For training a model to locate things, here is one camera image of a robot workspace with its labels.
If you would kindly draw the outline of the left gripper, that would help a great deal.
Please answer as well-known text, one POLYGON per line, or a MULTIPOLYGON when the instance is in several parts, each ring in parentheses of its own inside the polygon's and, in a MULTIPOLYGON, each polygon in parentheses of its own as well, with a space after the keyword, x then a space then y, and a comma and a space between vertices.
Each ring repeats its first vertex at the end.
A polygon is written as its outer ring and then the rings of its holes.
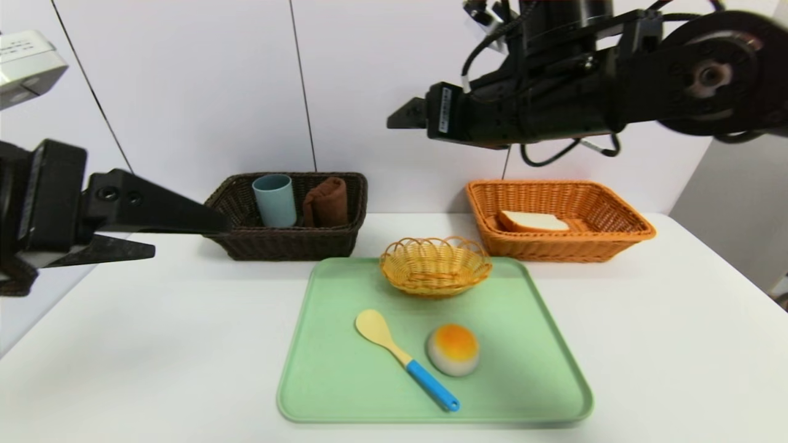
POLYGON ((122 169, 92 174, 82 193, 87 151, 43 140, 28 151, 2 142, 2 269, 120 263, 153 258, 155 245, 77 232, 221 235, 229 218, 122 169))

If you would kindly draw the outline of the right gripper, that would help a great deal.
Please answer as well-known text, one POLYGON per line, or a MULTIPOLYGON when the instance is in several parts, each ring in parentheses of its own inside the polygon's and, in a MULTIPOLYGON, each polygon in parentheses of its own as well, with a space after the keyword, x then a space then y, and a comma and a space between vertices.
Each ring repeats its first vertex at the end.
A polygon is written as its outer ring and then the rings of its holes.
POLYGON ((426 129, 432 140, 504 150, 520 135, 515 93, 523 78, 493 72, 470 82, 470 92, 446 82, 430 87, 387 117, 387 129, 426 129))

